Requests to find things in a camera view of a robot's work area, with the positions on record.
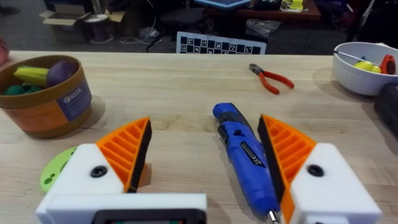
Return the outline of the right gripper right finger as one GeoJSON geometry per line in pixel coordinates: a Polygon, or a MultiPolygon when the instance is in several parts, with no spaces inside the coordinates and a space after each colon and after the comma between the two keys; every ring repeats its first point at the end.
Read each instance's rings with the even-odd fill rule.
{"type": "Polygon", "coordinates": [[[335,145],[271,116],[257,127],[283,223],[376,223],[382,211],[335,145]]]}

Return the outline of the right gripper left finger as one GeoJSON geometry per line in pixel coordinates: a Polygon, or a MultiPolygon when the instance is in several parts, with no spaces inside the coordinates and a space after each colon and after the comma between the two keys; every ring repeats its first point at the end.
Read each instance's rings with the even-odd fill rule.
{"type": "Polygon", "coordinates": [[[151,137],[147,116],[115,129],[95,143],[62,151],[41,173],[40,187],[45,197],[36,214],[43,215],[56,195],[136,193],[146,169],[151,137]]]}

